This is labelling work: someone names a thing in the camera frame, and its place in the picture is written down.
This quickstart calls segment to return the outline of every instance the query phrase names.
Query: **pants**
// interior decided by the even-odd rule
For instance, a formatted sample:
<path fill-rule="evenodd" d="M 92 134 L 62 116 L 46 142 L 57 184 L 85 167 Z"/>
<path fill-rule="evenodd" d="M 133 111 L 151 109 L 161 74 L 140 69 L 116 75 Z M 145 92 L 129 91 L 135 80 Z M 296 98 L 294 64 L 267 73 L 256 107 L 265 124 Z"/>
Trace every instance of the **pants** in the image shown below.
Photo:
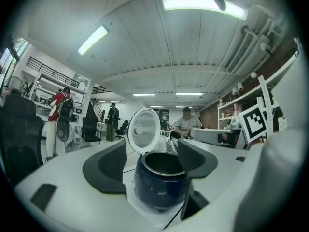
<path fill-rule="evenodd" d="M 58 156 L 66 153 L 64 142 L 60 141 L 56 134 L 56 121 L 48 121 L 46 124 L 46 151 L 48 157 L 54 155 L 55 146 Z"/>
<path fill-rule="evenodd" d="M 107 124 L 106 127 L 106 141 L 108 142 L 115 141 L 115 131 L 113 130 L 111 124 Z"/>

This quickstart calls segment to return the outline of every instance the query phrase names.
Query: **fluorescent ceiling light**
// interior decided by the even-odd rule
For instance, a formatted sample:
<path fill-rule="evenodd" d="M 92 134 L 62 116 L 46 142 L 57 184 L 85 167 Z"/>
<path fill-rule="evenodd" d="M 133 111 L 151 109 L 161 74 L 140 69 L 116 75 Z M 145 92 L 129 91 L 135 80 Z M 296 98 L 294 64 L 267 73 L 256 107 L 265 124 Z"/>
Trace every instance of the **fluorescent ceiling light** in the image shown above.
<path fill-rule="evenodd" d="M 204 93 L 176 93 L 176 95 L 203 95 Z"/>
<path fill-rule="evenodd" d="M 220 10 L 214 0 L 162 0 L 165 10 L 198 9 L 210 10 L 247 20 L 248 11 L 225 1 L 226 10 Z"/>
<path fill-rule="evenodd" d="M 155 94 L 133 94 L 134 96 L 155 96 Z"/>
<path fill-rule="evenodd" d="M 176 106 L 176 108 L 185 108 L 185 107 L 192 108 L 192 106 Z"/>
<path fill-rule="evenodd" d="M 78 49 L 78 53 L 80 55 L 84 55 L 84 53 L 92 47 L 99 39 L 101 39 L 104 35 L 106 35 L 108 32 L 103 27 L 100 26 L 97 30 L 95 30 L 88 39 L 82 44 L 82 46 Z"/>

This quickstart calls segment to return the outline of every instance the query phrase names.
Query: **office chair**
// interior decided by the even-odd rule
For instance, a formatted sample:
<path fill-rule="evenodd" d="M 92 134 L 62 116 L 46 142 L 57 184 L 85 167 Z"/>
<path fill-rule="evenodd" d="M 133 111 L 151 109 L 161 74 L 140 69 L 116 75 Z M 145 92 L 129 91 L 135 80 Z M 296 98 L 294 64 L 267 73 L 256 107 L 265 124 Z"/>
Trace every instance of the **office chair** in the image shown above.
<path fill-rule="evenodd" d="M 128 120 L 125 120 L 124 123 L 122 124 L 122 126 L 120 127 L 120 129 L 117 129 L 117 130 L 115 131 L 116 134 L 117 134 L 115 137 L 119 138 L 119 140 L 120 140 L 121 138 L 125 139 L 125 138 L 122 137 L 122 136 L 125 134 L 126 128 L 127 128 L 128 124 L 129 124 L 129 121 L 128 121 Z"/>
<path fill-rule="evenodd" d="M 101 143 L 101 132 L 97 130 L 96 118 L 83 118 L 82 127 L 82 138 L 84 142 L 100 142 Z"/>
<path fill-rule="evenodd" d="M 43 121 L 33 101 L 8 95 L 0 114 L 0 148 L 7 178 L 16 185 L 43 165 Z"/>

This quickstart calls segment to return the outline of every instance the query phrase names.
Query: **rice cooker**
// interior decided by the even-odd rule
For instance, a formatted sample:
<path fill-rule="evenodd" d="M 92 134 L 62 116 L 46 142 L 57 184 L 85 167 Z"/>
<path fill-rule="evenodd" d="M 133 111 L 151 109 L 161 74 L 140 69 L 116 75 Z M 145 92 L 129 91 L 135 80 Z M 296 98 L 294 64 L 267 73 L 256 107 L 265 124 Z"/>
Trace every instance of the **rice cooker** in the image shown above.
<path fill-rule="evenodd" d="M 160 119 L 150 108 L 142 108 L 132 117 L 128 127 L 128 141 L 140 154 L 133 187 L 144 204 L 164 212 L 184 201 L 188 177 L 177 153 L 152 151 L 160 137 Z"/>

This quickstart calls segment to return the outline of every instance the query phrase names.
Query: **pipe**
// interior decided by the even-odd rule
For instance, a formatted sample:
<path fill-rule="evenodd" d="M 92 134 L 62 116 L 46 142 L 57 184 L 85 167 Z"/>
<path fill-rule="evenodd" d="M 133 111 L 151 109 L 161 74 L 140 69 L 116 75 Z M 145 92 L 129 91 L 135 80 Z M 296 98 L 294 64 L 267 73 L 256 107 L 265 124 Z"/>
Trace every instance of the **pipe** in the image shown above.
<path fill-rule="evenodd" d="M 264 26 L 259 32 L 259 36 L 265 33 L 265 31 L 269 28 L 271 22 L 272 22 L 272 19 L 268 17 L 266 20 L 266 23 L 264 24 Z"/>

